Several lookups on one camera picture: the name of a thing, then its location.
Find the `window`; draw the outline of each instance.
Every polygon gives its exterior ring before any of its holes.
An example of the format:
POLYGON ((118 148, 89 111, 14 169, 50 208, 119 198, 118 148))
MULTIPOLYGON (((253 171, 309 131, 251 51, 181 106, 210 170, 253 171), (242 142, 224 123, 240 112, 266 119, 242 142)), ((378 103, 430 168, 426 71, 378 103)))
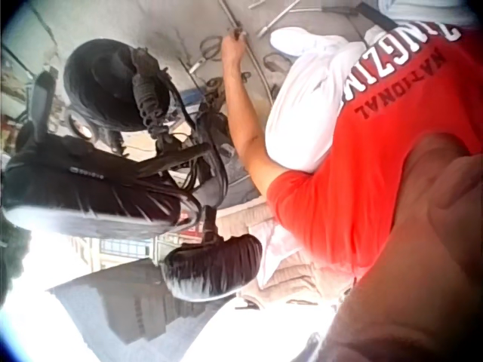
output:
POLYGON ((141 259, 149 256, 150 244, 151 240, 130 241, 106 239, 100 241, 100 252, 111 255, 127 256, 129 258, 141 259))

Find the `man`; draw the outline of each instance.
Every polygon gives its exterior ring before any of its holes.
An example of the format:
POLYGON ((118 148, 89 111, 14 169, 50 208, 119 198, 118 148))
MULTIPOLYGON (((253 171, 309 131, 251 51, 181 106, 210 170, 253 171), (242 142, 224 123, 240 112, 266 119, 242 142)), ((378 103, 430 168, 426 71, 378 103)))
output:
POLYGON ((481 152, 483 52, 474 32, 407 23, 369 48, 346 80, 330 154, 314 174, 267 155, 242 83, 244 53, 243 35, 223 40, 233 142, 278 221, 321 264, 362 277, 390 232, 424 210, 447 167, 481 152))

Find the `hand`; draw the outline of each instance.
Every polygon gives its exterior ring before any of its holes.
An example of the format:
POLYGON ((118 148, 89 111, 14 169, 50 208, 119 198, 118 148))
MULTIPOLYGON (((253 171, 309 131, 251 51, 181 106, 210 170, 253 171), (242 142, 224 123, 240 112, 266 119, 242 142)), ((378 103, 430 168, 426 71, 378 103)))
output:
POLYGON ((247 41, 245 39, 245 33, 241 32, 239 37, 236 38, 235 31, 230 32, 221 44, 221 60, 223 67, 235 67, 239 68, 245 55, 245 49, 247 47, 247 41))

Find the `red t-shirt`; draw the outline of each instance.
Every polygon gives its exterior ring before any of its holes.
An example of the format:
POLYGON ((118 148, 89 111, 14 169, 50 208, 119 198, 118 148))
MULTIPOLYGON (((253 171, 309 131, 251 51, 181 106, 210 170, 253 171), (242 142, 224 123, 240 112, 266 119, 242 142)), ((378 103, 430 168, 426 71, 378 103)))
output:
POLYGON ((428 133, 483 149, 481 33, 407 23, 353 67, 329 156, 268 191, 278 221, 325 265, 362 276, 389 236, 403 163, 428 133))

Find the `black strap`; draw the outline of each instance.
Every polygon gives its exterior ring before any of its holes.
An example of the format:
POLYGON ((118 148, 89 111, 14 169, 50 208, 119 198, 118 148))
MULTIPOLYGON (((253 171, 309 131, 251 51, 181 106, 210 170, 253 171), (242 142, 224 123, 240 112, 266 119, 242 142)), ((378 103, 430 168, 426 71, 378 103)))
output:
POLYGON ((355 8, 360 13, 360 15, 368 18, 374 24, 380 26, 383 30, 386 30, 387 32, 390 32, 391 30, 394 30, 398 27, 398 24, 394 20, 388 18, 384 14, 381 14, 378 10, 372 8, 364 2, 361 2, 355 8))

